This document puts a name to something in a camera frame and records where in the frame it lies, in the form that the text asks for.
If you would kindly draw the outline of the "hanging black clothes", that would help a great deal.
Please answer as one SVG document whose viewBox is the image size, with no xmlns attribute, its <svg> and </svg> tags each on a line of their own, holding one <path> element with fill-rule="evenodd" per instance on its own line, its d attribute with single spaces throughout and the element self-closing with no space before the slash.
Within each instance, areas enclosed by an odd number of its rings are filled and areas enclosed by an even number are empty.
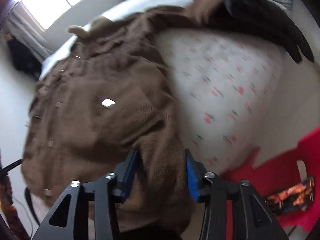
<svg viewBox="0 0 320 240">
<path fill-rule="evenodd" d="M 30 49 L 12 34 L 5 34 L 5 41 L 8 45 L 14 67 L 37 81 L 41 75 L 42 64 L 32 54 Z"/>
</svg>

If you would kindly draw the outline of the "brown button jacket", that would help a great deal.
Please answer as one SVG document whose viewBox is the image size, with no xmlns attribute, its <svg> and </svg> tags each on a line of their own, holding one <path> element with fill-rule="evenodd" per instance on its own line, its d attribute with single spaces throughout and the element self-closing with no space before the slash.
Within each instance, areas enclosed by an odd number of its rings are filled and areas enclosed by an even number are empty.
<svg viewBox="0 0 320 240">
<path fill-rule="evenodd" d="M 193 202 L 168 67 L 153 37 L 225 21 L 224 1 L 151 8 L 77 38 L 36 86 L 22 162 L 30 192 L 50 207 L 71 181 L 97 180 L 137 149 L 143 168 L 116 208 L 120 230 L 156 222 L 182 233 Z"/>
</svg>

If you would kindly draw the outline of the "cherry print cloth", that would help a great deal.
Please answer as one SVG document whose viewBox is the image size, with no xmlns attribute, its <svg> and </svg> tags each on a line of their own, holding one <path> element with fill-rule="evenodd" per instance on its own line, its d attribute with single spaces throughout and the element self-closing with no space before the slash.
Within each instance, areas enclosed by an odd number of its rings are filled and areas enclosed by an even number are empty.
<svg viewBox="0 0 320 240">
<path fill-rule="evenodd" d="M 208 171 L 262 164 L 319 126 L 318 65 L 296 64 L 274 43 L 206 29 L 155 36 L 168 65 L 184 148 Z"/>
</svg>

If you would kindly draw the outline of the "left grey curtain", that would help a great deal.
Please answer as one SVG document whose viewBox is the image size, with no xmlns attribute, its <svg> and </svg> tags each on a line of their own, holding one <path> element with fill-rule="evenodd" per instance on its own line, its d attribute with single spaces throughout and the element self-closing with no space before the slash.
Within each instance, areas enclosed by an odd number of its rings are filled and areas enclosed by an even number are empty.
<svg viewBox="0 0 320 240">
<path fill-rule="evenodd" d="M 31 14 L 22 5 L 17 5 L 11 11 L 4 29 L 25 45 L 40 63 L 54 53 L 39 29 L 36 29 Z"/>
</svg>

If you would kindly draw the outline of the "light blue bed sheet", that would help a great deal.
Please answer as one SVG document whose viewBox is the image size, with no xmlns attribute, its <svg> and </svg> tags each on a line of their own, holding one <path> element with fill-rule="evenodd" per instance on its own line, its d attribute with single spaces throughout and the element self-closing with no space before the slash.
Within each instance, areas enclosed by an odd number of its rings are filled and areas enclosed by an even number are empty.
<svg viewBox="0 0 320 240">
<path fill-rule="evenodd" d="M 126 0 L 103 12 L 102 16 L 108 18 L 109 20 L 116 21 L 134 13 L 145 12 L 146 10 L 154 7 L 164 5 L 185 7 L 192 1 L 193 0 Z M 65 59 L 70 54 L 70 48 L 75 40 L 76 36 L 73 35 L 53 55 L 44 61 L 42 64 L 40 80 L 42 80 L 50 72 L 50 70 L 58 61 Z"/>
</svg>

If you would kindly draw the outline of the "red plastic stool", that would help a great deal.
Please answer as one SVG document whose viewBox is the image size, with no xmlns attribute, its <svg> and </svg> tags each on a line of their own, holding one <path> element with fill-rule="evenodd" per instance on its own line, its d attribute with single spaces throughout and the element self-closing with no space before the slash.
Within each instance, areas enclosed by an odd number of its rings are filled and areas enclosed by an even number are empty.
<svg viewBox="0 0 320 240">
<path fill-rule="evenodd" d="M 319 129 L 295 148 L 254 167 L 259 152 L 255 148 L 239 167 L 221 177 L 249 180 L 283 228 L 301 226 L 308 239 L 319 239 Z"/>
</svg>

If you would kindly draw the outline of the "black puffer jacket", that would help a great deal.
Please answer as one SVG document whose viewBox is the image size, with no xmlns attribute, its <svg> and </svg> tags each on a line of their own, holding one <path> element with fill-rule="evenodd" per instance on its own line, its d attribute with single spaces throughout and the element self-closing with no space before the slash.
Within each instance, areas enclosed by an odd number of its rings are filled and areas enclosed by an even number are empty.
<svg viewBox="0 0 320 240">
<path fill-rule="evenodd" d="M 303 33 L 287 13 L 269 0 L 195 0 L 206 10 L 196 19 L 210 28 L 256 36 L 282 46 L 295 63 L 314 62 Z"/>
</svg>

